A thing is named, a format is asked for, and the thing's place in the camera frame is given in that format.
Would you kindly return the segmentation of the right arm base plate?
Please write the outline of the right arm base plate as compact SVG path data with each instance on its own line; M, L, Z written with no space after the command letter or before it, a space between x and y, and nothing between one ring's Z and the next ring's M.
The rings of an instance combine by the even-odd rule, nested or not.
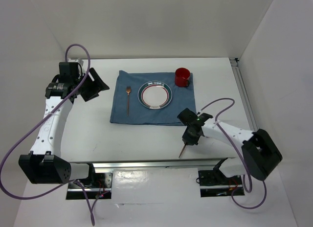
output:
M244 196L242 179L240 176L225 177L214 170L199 170L196 183L200 186L201 197Z

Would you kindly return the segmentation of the copper fork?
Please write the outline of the copper fork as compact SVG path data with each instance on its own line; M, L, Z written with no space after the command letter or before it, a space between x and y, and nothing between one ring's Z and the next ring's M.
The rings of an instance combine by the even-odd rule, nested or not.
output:
M130 93L132 89L131 86L126 87L126 93L127 93L127 116L129 116L129 107L130 107Z

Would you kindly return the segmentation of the blue cloth napkin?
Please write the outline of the blue cloth napkin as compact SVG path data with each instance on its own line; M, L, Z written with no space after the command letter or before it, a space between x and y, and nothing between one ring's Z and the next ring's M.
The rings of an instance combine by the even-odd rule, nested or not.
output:
M181 88L175 85L173 72L127 73L119 71L113 96L110 123L131 125L162 125L181 126L177 118L185 108L196 111L193 75L190 76L190 85ZM142 106L138 100L139 88L149 81L161 81L172 90L171 103L159 110L150 110ZM126 87L131 86L129 116L127 116Z

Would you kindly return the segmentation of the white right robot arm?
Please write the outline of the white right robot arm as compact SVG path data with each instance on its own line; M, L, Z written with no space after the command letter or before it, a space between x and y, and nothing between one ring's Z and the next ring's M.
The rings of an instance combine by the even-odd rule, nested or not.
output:
M210 114L196 114L188 108L178 115L178 119L186 126L182 136L185 145L197 145L200 137L208 137L235 149L236 158L222 159L214 168L213 178L219 184L244 174L264 181L282 161L282 154L263 129L255 132L244 130Z

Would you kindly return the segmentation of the white plate green red rim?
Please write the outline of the white plate green red rim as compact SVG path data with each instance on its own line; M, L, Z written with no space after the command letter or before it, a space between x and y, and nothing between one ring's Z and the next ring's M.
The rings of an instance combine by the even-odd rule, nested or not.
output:
M143 84L137 93L142 106L150 110L159 110L167 107L173 98L171 88L161 81L149 81Z

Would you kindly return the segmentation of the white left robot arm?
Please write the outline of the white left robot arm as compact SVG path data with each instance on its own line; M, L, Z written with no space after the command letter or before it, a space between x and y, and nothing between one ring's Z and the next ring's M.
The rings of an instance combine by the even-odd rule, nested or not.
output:
M109 90L96 71L91 68L79 90L70 93L82 82L85 70L81 59L59 63L59 74L45 90L45 113L48 119L41 125L38 136L27 155L21 155L19 166L32 184L64 184L79 180L85 187L96 183L96 174L90 163L70 163L61 158L61 141L67 117L74 99L84 101L98 97Z

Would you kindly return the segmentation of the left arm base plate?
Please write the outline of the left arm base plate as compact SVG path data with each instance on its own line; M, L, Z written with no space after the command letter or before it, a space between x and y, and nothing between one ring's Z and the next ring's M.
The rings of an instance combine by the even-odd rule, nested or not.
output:
M113 172L93 173L91 178L78 180L90 200L101 200L112 198ZM85 199L82 188L76 183L70 183L67 187L66 200Z

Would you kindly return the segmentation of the red mug black handle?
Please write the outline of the red mug black handle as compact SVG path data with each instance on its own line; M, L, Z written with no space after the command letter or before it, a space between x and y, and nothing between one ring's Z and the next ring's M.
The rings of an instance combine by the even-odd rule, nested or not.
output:
M175 71L175 85L181 88L188 87L190 85L191 73L186 68L178 68Z

